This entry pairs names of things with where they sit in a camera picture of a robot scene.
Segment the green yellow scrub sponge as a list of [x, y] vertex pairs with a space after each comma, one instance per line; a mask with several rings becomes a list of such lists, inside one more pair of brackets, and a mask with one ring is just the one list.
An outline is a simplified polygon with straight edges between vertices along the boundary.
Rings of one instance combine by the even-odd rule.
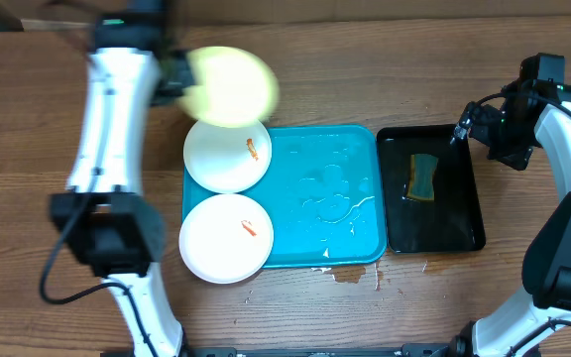
[[409, 179], [405, 197], [416, 201], [433, 201], [435, 191], [433, 179], [437, 170], [438, 158], [428, 154], [410, 156]]

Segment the lime green rimmed plate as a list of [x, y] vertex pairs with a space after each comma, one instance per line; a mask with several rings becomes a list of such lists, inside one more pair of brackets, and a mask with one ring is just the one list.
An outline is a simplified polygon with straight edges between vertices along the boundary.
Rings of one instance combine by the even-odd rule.
[[177, 100], [191, 118], [224, 128], [250, 126], [275, 112], [280, 88], [259, 57], [233, 47], [203, 47], [187, 53], [194, 79]]

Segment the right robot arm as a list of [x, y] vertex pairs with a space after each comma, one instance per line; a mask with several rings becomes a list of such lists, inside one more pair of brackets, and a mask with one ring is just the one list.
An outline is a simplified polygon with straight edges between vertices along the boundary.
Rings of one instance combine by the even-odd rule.
[[571, 85], [564, 74], [563, 56], [524, 59], [518, 78], [498, 92], [500, 107], [489, 97], [472, 101], [455, 126], [453, 141], [473, 138], [489, 159], [518, 171], [542, 149], [560, 202], [525, 252], [521, 288], [469, 322], [441, 356], [537, 356], [545, 338], [571, 327]]

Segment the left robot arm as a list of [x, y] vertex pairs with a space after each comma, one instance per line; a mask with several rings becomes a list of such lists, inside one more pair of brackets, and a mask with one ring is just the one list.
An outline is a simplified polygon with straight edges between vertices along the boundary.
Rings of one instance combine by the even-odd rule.
[[[195, 83], [187, 53], [174, 46], [172, 1], [133, 1], [100, 14], [83, 47], [87, 95], [78, 151], [65, 191], [50, 198], [59, 232], [39, 281], [43, 301], [63, 305], [108, 290], [133, 340], [130, 356], [190, 356], [174, 316], [161, 261], [166, 228], [143, 197], [142, 153], [153, 106]], [[62, 247], [100, 284], [50, 297], [49, 274]]]

